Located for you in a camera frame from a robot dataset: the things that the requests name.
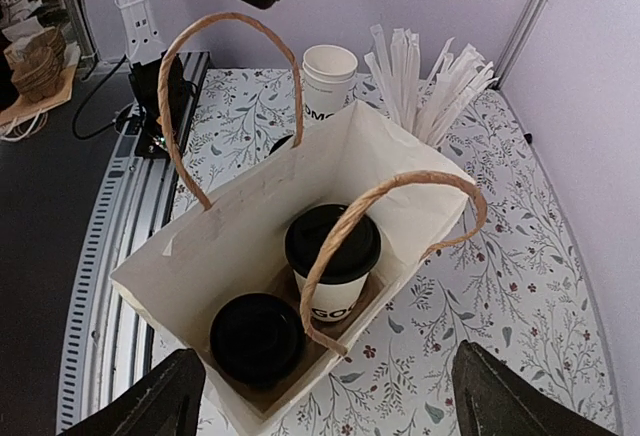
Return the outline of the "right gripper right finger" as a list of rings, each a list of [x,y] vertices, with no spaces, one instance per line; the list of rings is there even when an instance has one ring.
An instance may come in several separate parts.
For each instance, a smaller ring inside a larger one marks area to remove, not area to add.
[[[537,391],[481,345],[459,344],[452,365],[462,435],[609,435]]]

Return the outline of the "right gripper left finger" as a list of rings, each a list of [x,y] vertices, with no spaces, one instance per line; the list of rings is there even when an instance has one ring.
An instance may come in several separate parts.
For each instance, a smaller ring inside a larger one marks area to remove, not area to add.
[[[195,350],[176,350],[111,404],[63,433],[195,435],[205,376]]]

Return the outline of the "stack of white paper cups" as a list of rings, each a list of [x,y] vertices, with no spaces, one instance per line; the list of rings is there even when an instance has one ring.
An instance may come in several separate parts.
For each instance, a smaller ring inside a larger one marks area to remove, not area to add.
[[[304,115],[309,122],[328,119],[346,105],[358,67],[356,56],[336,45],[316,45],[303,54]]]

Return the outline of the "brown cardboard cup carrier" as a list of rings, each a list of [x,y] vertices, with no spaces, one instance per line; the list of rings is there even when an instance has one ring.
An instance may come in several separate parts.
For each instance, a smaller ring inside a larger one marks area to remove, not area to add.
[[[370,325],[372,319],[366,321],[364,316],[370,313],[383,289],[383,281],[376,272],[373,272],[365,282],[355,308],[345,320],[338,323],[324,323],[311,319],[314,328],[351,349],[355,341]],[[296,312],[299,312],[301,297],[293,270],[290,267],[281,268],[270,282],[268,290],[284,299]],[[303,334],[303,342],[305,345],[301,361],[292,374],[268,389],[255,391],[255,406],[260,412],[274,413],[286,402],[291,401],[294,396],[301,394],[306,387],[313,386],[313,379],[317,376],[321,377],[322,370],[333,369],[341,360],[334,351],[313,341],[306,334]]]

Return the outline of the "white paper coffee cup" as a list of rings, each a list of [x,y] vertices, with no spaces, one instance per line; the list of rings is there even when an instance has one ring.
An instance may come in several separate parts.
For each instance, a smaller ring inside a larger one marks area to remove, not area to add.
[[[370,275],[368,271],[335,273],[326,269],[311,300],[311,316],[321,322],[336,323],[354,310]]]

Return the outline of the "beige paper takeout bag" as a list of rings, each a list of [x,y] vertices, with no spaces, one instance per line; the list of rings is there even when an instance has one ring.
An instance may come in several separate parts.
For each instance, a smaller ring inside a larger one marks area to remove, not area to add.
[[[470,176],[368,104],[355,101],[325,122],[298,121],[292,139],[213,192],[185,168],[174,139],[169,76],[181,46],[219,21],[190,25],[165,53],[157,98],[167,151],[196,204],[130,255],[111,275],[122,298],[166,339],[196,351],[206,379],[202,397],[240,435],[262,435],[314,385],[272,414],[255,406],[256,390],[232,380],[212,358],[217,312],[248,293],[268,293],[282,267],[293,270],[306,335],[341,359],[349,348],[317,331],[311,300],[326,269],[376,272],[384,289],[377,314],[433,252],[450,247],[450,231],[467,205],[476,223],[487,203]]]

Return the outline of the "floral patterned table mat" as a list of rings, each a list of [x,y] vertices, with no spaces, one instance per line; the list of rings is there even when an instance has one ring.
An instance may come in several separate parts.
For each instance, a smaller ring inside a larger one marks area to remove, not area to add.
[[[486,91],[442,153],[488,203],[484,228],[433,254],[276,435],[454,435],[451,368],[475,341],[536,390],[621,429],[593,297],[556,198],[507,103]]]

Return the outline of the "stack of black lids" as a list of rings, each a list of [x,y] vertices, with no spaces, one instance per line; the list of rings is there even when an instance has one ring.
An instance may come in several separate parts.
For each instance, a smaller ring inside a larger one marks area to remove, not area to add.
[[[292,134],[286,135],[282,138],[280,138],[278,141],[276,141],[274,143],[274,145],[271,147],[269,154],[272,155],[274,154],[279,148],[281,148],[285,143],[287,143],[291,138],[293,137]]]

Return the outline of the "bundle of wrapped white straws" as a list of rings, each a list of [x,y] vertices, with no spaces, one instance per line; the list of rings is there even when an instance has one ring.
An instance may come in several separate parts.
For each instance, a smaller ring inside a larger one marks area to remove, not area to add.
[[[370,28],[374,50],[364,56],[391,119],[433,148],[441,146],[458,116],[498,81],[494,64],[471,44],[459,54],[452,39],[442,47],[426,79],[420,78],[420,36],[397,28],[391,41],[380,25]]]

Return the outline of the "spare flat paper bags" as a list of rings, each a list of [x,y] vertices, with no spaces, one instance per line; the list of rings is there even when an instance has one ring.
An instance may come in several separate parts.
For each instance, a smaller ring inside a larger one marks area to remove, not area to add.
[[[50,110],[71,100],[73,80],[78,65],[68,66],[61,72],[58,92],[37,103],[29,103],[20,96],[9,108],[1,112],[1,140],[18,142],[39,132],[47,123]]]

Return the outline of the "spare stack of cup carriers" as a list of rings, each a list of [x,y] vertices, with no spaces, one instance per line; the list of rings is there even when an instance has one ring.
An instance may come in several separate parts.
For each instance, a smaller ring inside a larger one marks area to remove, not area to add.
[[[48,27],[27,44],[11,82],[29,103],[54,96],[61,85],[66,41],[58,27]]]

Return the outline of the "front aluminium rail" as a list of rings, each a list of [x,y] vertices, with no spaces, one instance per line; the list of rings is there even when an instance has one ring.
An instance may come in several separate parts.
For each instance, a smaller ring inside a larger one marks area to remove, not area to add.
[[[151,368],[154,331],[109,279],[171,212],[173,167],[136,155],[139,137],[131,124],[118,137],[86,231],[63,341],[57,432],[109,405]]]

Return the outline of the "right metal frame post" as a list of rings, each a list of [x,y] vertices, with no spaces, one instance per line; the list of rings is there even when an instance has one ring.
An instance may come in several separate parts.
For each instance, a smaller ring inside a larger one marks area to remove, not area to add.
[[[506,46],[498,58],[495,69],[497,80],[491,85],[493,90],[499,91],[504,86],[548,1],[527,0]]]

